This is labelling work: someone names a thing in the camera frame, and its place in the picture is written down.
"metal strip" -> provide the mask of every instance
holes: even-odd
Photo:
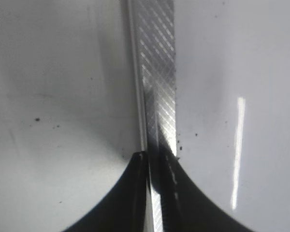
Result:
[[[154,232],[163,231],[158,155],[176,155],[173,0],[130,0],[130,23],[142,146],[149,153]]]

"knurled metal surface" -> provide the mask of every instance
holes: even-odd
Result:
[[[130,0],[130,5],[136,78],[140,82],[139,104],[142,98],[145,101],[143,137],[150,160],[153,227],[155,232],[161,232],[156,164],[159,145],[176,155],[174,3],[173,0]]]

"white surface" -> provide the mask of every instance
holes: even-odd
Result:
[[[140,149],[122,7],[0,0],[1,232],[65,229]]]
[[[175,35],[180,163],[235,219],[290,232],[290,0],[176,0]]]

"shiny metal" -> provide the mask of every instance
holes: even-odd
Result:
[[[290,232],[290,0],[174,5],[180,165],[253,231]]]
[[[0,231],[63,231],[141,149],[123,3],[0,0]]]
[[[173,0],[131,0],[130,16],[141,137],[150,161],[152,227],[160,232],[159,146],[176,155]]]

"black curved object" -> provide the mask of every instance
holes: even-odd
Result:
[[[148,160],[134,153],[112,190],[65,232],[143,232]]]
[[[252,232],[211,202],[163,146],[159,175],[165,232]]]

